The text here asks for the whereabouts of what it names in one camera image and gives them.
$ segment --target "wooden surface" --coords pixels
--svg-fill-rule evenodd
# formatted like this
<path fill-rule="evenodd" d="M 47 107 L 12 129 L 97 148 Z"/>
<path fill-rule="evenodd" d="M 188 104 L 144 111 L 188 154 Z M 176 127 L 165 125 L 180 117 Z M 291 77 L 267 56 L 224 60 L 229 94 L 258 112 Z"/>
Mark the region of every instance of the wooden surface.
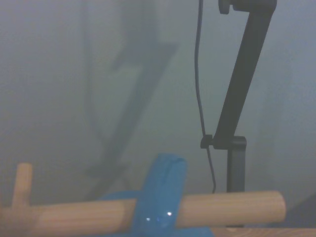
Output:
<path fill-rule="evenodd" d="M 316 237 L 316 229 L 212 228 L 215 237 Z"/>

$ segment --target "blue base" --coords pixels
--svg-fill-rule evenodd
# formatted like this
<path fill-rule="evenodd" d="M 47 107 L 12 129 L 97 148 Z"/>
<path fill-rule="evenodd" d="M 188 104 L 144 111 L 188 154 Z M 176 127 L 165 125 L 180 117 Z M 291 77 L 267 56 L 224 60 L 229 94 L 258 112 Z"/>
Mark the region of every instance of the blue base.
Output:
<path fill-rule="evenodd" d="M 101 200 L 116 200 L 116 199 L 136 199 L 140 191 L 123 191 L 113 194 L 108 194 L 101 198 Z M 94 237 L 131 237 L 129 233 L 111 234 Z M 214 237 L 209 227 L 202 228 L 187 228 L 177 229 L 172 233 L 172 237 Z"/>
<path fill-rule="evenodd" d="M 187 163 L 174 154 L 160 154 L 142 190 L 109 194 L 101 200 L 137 199 L 131 228 L 104 237 L 214 237 L 209 227 L 176 229 Z"/>

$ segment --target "black metal arm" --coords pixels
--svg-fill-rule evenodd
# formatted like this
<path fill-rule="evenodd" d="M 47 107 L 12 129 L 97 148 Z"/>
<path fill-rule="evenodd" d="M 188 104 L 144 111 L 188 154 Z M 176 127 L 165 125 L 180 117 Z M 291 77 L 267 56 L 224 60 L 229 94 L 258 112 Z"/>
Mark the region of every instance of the black metal arm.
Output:
<path fill-rule="evenodd" d="M 202 138 L 201 148 L 212 145 L 228 151 L 227 190 L 244 191 L 246 139 L 235 137 L 235 130 L 254 75 L 277 0 L 219 0 L 222 14 L 234 10 L 249 12 L 231 82 L 214 138 Z"/>

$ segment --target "black cable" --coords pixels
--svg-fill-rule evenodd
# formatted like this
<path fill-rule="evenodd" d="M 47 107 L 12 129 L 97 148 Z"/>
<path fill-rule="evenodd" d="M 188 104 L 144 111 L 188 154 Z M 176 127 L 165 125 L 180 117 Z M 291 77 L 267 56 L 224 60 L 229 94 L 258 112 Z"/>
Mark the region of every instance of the black cable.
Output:
<path fill-rule="evenodd" d="M 197 104 L 198 104 L 198 110 L 199 110 L 199 117 L 201 120 L 202 134 L 204 137 L 206 133 L 205 133 L 201 96 L 199 93 L 199 79 L 198 79 L 198 51 L 199 51 L 199 42 L 200 42 L 201 28 L 202 28 L 202 13 L 203 13 L 203 0 L 199 0 L 198 1 L 198 17 L 197 17 L 197 37 L 196 37 L 196 46 L 195 46 L 195 52 L 194 52 L 194 70 L 195 70 L 195 81 L 196 81 L 196 92 L 197 92 Z M 213 167 L 213 163 L 211 159 L 211 152 L 209 150 L 209 147 L 207 147 L 206 150 L 207 150 L 207 157 L 208 157 L 208 162 L 211 169 L 212 180 L 213 180 L 212 193 L 215 193 L 216 179 L 215 179 L 214 167 Z"/>

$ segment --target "wooden dowel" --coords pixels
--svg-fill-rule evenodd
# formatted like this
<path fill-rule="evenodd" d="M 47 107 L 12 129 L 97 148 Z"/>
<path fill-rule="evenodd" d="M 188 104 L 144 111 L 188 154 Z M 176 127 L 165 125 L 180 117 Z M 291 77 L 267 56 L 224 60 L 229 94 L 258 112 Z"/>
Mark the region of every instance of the wooden dowel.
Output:
<path fill-rule="evenodd" d="M 0 236 L 68 237 L 128 230 L 135 200 L 96 201 L 25 208 L 5 208 Z M 177 227 L 240 225 L 278 222 L 285 203 L 278 192 L 251 192 L 185 196 Z"/>
<path fill-rule="evenodd" d="M 30 205 L 32 186 L 32 165 L 20 163 L 17 167 L 12 208 L 26 207 Z"/>

